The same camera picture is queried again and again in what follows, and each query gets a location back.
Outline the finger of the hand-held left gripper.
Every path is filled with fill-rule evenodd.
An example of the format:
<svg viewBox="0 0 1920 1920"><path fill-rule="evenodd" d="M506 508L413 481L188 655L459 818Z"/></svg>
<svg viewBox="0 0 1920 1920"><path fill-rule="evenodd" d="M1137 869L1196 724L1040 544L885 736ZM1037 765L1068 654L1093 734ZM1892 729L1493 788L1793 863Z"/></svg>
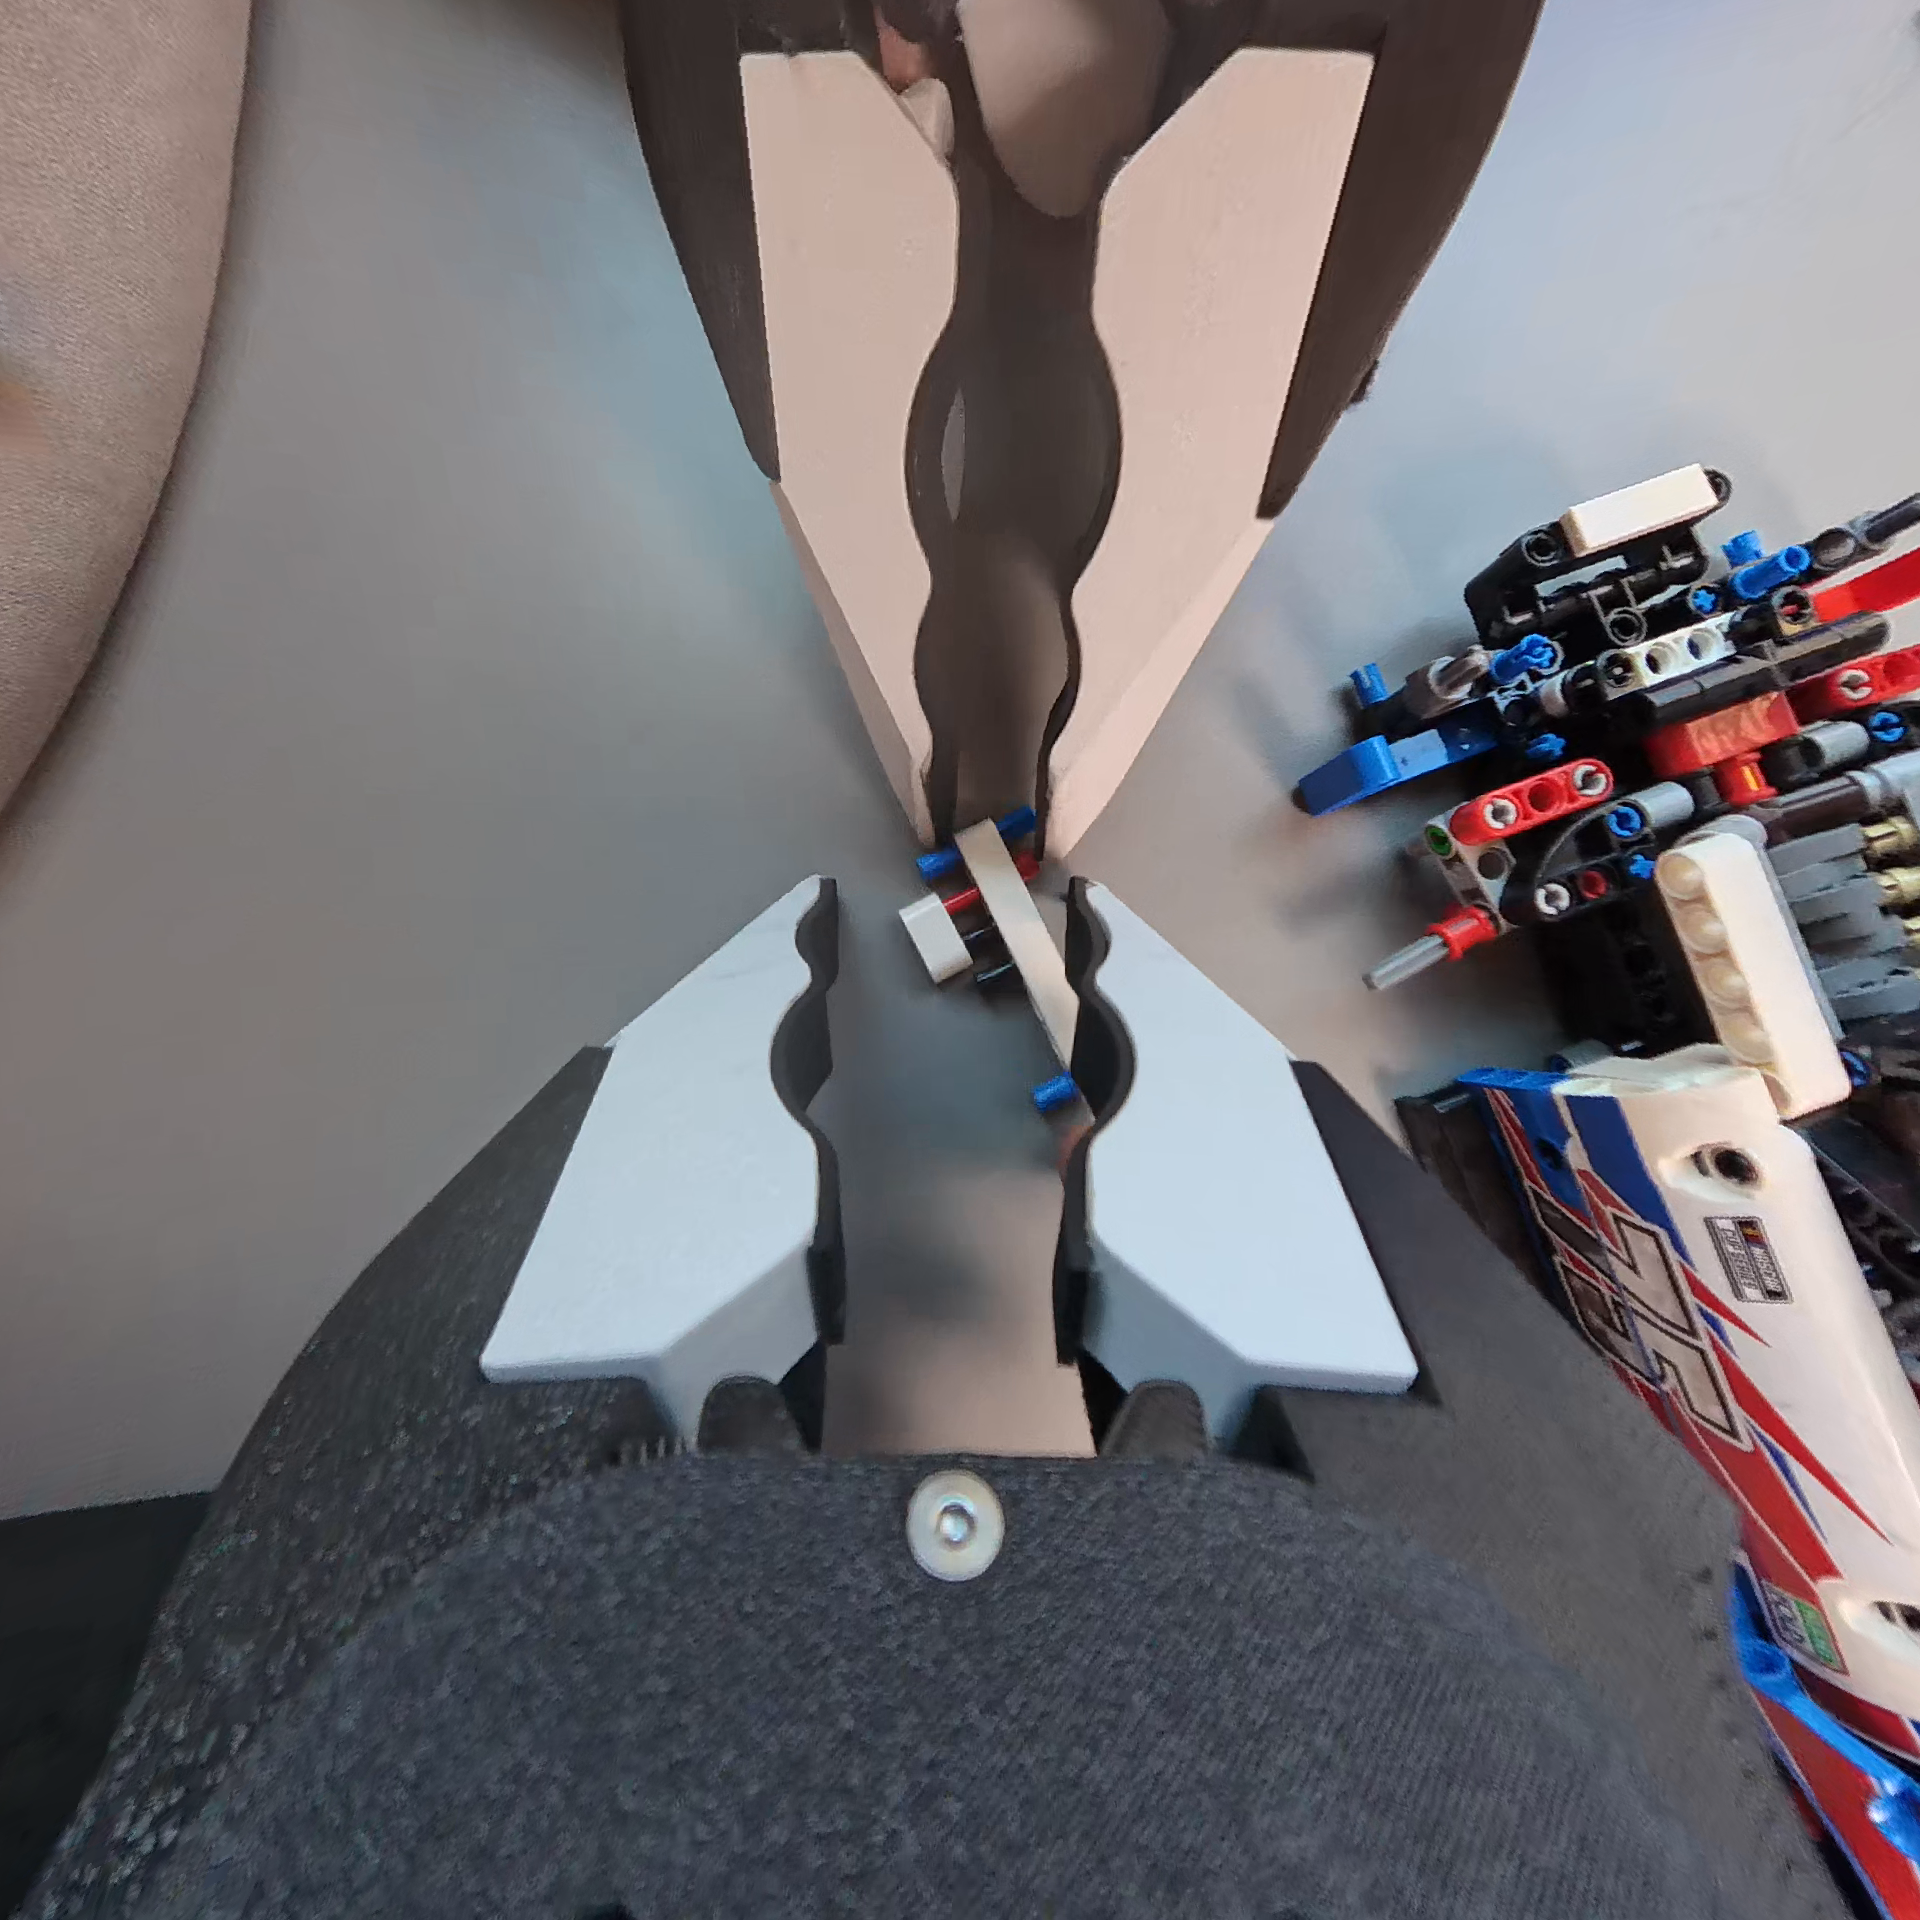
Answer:
<svg viewBox="0 0 1920 1920"><path fill-rule="evenodd" d="M1376 60L1245 46L1129 157L1097 217L1093 325L1120 421L1072 590L1080 678L1048 756L1068 854L1264 544L1264 477Z"/></svg>
<svg viewBox="0 0 1920 1920"><path fill-rule="evenodd" d="M788 542L921 842L931 724L915 654L931 575L907 418L954 311L954 101L857 52L743 55L760 297Z"/></svg>

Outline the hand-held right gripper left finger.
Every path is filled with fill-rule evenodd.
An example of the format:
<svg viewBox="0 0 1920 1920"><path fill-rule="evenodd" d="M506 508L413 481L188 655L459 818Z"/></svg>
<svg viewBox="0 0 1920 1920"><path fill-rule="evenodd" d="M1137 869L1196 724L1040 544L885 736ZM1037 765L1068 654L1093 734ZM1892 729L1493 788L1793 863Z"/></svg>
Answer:
<svg viewBox="0 0 1920 1920"><path fill-rule="evenodd" d="M481 1352L495 1384L637 1380L691 1438L729 1377L847 1338L836 882L810 874L627 1021Z"/></svg>

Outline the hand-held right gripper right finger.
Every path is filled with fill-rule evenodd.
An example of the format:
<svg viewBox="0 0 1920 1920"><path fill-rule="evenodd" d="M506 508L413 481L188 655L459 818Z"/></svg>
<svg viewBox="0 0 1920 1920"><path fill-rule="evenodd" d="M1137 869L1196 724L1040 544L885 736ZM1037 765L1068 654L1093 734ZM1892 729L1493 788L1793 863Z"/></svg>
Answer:
<svg viewBox="0 0 1920 1920"><path fill-rule="evenodd" d="M1266 1390L1402 1398L1420 1360L1299 1062L1112 886L1072 880L1057 1356L1119 1391L1188 1388L1207 1438Z"/></svg>

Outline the white brick beam with pins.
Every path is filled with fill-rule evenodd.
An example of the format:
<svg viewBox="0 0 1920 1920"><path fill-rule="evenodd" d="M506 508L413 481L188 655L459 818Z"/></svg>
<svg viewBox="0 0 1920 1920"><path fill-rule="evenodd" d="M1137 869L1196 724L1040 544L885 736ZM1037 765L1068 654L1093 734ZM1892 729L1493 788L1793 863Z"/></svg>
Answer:
<svg viewBox="0 0 1920 1920"><path fill-rule="evenodd" d="M916 873L923 896L944 896L968 932L975 967L954 980L968 978L980 996L1020 991L1037 1020L1057 1069L1034 1085L1032 1104L1040 1116L1058 1118L1081 1104L1072 1078L1080 999L1066 953L1034 898L1042 865L1037 846L1035 809L1017 807L919 852Z"/></svg>

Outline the brick-built toy race car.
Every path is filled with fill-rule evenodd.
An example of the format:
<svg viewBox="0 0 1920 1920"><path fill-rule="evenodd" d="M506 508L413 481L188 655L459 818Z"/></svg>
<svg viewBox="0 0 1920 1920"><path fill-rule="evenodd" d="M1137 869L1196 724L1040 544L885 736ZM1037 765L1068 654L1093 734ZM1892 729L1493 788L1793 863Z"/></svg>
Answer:
<svg viewBox="0 0 1920 1920"><path fill-rule="evenodd" d="M1919 502L1715 560L1731 500L1683 464L1528 527L1291 797L1443 780L1448 911L1362 980L1528 946L1570 1044L1408 1141L1732 1505L1767 1757L1843 1898L1916 1914Z"/></svg>

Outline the grey desk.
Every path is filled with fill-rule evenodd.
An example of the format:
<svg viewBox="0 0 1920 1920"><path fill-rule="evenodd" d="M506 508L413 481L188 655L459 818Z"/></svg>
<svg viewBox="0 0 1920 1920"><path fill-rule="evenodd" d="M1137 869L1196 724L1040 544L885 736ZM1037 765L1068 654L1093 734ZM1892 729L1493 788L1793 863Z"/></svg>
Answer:
<svg viewBox="0 0 1920 1920"><path fill-rule="evenodd" d="M831 1442L1068 1450L1023 1008L932 989L901 809L645 181L601 7L273 4L176 481L4 846L4 1514L211 1488L579 1052L839 878ZM1456 226L1072 854L1360 1104L1562 1033L1388 796L1295 777L1519 529L1690 458L1916 488L1916 4L1551 4Z"/></svg>

